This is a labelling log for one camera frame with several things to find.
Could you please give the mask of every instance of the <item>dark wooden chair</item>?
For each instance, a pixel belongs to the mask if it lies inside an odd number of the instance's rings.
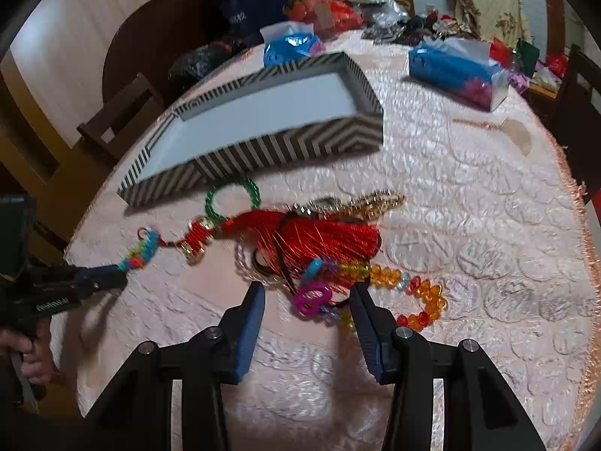
[[[574,179],[579,184],[585,183],[585,201],[601,189],[601,109],[594,104],[600,99],[599,93],[601,68],[573,45],[556,108],[547,127],[564,147]]]
[[[110,43],[102,73],[104,103],[142,73],[165,104],[171,104],[178,97],[168,80],[173,62],[221,37],[228,27],[220,0],[145,3],[125,20]]]
[[[163,99],[138,74],[77,130],[116,164],[165,109]]]

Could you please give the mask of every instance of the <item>tablecloth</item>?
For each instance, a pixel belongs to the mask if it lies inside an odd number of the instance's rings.
[[[403,208],[379,221],[375,262],[444,283],[449,308],[422,334],[451,345],[466,337],[480,342],[548,449],[573,449],[598,377],[600,278],[584,205],[560,146],[512,89],[485,114],[408,78],[407,47],[374,46],[349,32],[327,49],[347,52],[365,72],[385,110],[384,145],[369,155],[256,173],[263,205],[324,195],[346,200],[380,188],[407,195]],[[262,46],[252,49],[181,101],[260,69],[262,53]],[[498,130],[507,118],[527,129],[530,152]],[[205,191],[127,208],[116,190],[142,146],[143,140],[92,203],[68,247],[69,262],[118,262],[138,227],[177,238],[188,219],[202,214]],[[228,187],[215,208],[242,212],[248,197]],[[121,295],[94,298],[53,318],[56,363],[76,388],[82,413],[140,342],[188,340],[237,305],[254,279],[265,283],[267,303],[251,369],[240,385],[223,388],[233,449],[380,449],[392,389],[367,372],[356,335],[291,315],[280,280],[256,273],[249,248],[237,241],[215,242],[195,267],[176,250],[160,250],[130,274]],[[370,290],[395,314],[420,310],[402,291]],[[174,449],[181,448],[179,392],[175,385]],[[436,381],[436,450],[442,449],[443,404],[442,381]]]

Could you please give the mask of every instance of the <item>metal bolt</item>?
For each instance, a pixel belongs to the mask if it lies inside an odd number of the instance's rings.
[[[150,354],[152,351],[154,351],[154,343],[151,341],[143,342],[137,347],[137,351],[141,354]]]
[[[401,339],[409,339],[411,336],[413,336],[413,330],[409,329],[408,327],[397,327],[394,330],[394,333]]]
[[[462,346],[466,351],[476,352],[480,349],[480,345],[473,339],[466,339],[462,342]]]
[[[203,332],[207,339],[218,339],[219,337],[223,336],[223,331],[216,325],[207,327]]]

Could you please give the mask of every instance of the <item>person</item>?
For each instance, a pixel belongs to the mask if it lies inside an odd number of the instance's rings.
[[[0,329],[0,352],[14,349],[23,354],[21,372],[32,384],[46,384],[55,373],[50,350],[50,319],[40,319],[35,328],[37,339],[31,341],[10,328]]]

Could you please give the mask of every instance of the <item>green bracelet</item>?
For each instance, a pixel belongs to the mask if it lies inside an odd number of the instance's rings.
[[[211,189],[207,192],[207,198],[204,201],[204,212],[205,212],[206,216],[209,219],[211,219],[212,221],[214,221],[216,224],[221,224],[222,222],[226,221],[227,217],[224,217],[223,215],[219,215],[217,212],[215,212],[215,210],[213,208],[213,198],[215,196],[215,193],[217,193],[219,190],[221,190],[221,188],[225,187],[226,185],[230,185],[232,183],[236,183],[236,184],[242,185],[244,187],[244,190],[246,190],[246,192],[251,197],[253,210],[256,210],[257,208],[259,208],[261,206],[261,194],[259,193],[259,187],[250,178],[244,177],[239,180],[233,180],[231,182],[215,183],[211,187]]]

